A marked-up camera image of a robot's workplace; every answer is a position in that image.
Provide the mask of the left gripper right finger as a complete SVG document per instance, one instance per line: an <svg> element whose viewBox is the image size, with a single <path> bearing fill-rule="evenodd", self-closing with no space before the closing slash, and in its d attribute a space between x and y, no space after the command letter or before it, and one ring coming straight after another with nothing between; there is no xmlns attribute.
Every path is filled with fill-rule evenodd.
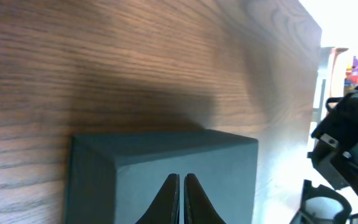
<svg viewBox="0 0 358 224"><path fill-rule="evenodd" d="M194 174L184 179L184 224L226 224Z"/></svg>

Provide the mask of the black gift box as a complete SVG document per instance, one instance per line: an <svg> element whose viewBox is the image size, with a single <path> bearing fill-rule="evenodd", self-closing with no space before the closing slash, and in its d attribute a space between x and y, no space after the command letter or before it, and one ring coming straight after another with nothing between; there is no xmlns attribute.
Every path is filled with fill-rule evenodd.
<svg viewBox="0 0 358 224"><path fill-rule="evenodd" d="M250 223L258 142L214 130L78 134L68 164L65 223L135 223L169 175L184 196L194 174L226 223Z"/></svg>

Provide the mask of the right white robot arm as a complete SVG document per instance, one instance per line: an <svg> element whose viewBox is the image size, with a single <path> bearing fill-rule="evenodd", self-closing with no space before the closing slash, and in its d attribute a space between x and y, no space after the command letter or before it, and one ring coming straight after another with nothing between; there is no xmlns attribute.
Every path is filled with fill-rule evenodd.
<svg viewBox="0 0 358 224"><path fill-rule="evenodd" d="M303 182L291 224L358 223L358 213L339 192L349 187L358 196L358 86L343 97L328 98L326 109L328 115L311 134L317 143L307 157L329 185Z"/></svg>

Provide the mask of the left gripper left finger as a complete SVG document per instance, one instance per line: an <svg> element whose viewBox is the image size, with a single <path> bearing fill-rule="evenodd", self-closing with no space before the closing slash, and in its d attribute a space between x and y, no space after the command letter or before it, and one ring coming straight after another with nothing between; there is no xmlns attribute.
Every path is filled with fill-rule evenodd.
<svg viewBox="0 0 358 224"><path fill-rule="evenodd" d="M178 224L180 214L180 176L170 174L154 200L136 224Z"/></svg>

